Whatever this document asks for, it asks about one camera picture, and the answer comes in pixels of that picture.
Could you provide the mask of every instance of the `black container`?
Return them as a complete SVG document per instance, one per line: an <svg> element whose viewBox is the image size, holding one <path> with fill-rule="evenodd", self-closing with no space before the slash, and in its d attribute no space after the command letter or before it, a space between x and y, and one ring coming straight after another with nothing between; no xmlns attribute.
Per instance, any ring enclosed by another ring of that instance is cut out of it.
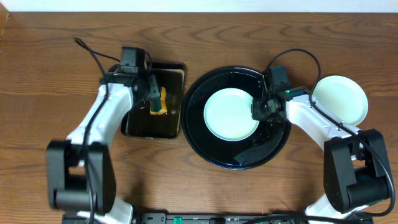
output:
<svg viewBox="0 0 398 224"><path fill-rule="evenodd" d="M224 88L238 88L260 97L262 73L245 67L225 67L199 78L182 103L182 129L191 147L208 162L226 169L251 169L271 160L285 145L291 123L260 121L253 134L240 141L216 137L205 124L203 110L209 97Z"/></svg>

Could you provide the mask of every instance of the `white wall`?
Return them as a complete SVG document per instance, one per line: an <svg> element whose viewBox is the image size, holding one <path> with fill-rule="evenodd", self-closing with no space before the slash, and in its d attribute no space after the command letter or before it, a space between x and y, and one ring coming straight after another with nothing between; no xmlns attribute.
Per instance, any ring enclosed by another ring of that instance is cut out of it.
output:
<svg viewBox="0 0 398 224"><path fill-rule="evenodd" d="M398 12L398 0L0 0L10 11Z"/></svg>

